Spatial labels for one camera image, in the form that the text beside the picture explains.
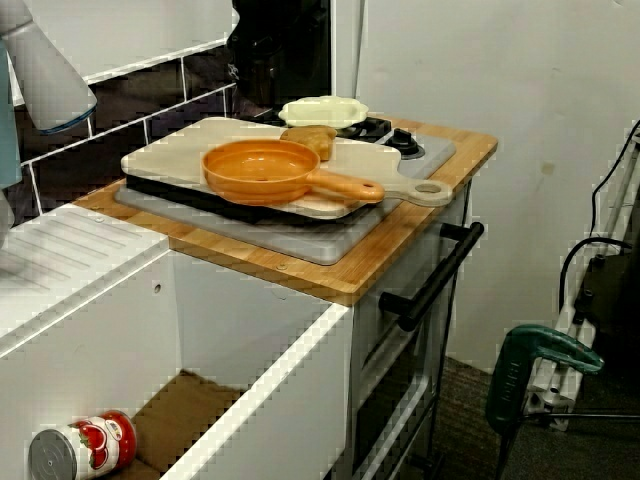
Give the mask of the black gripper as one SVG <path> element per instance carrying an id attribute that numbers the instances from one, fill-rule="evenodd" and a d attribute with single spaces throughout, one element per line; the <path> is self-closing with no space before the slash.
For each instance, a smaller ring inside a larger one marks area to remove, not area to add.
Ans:
<path id="1" fill-rule="evenodd" d="M 269 22 L 239 22 L 227 41 L 231 53 L 229 71 L 232 75 L 249 75 L 259 63 L 273 63 L 283 70 L 295 71 L 295 51 L 298 22 L 276 24 Z M 241 77 L 236 81 L 240 98 L 258 107 L 273 103 L 272 79 Z"/>

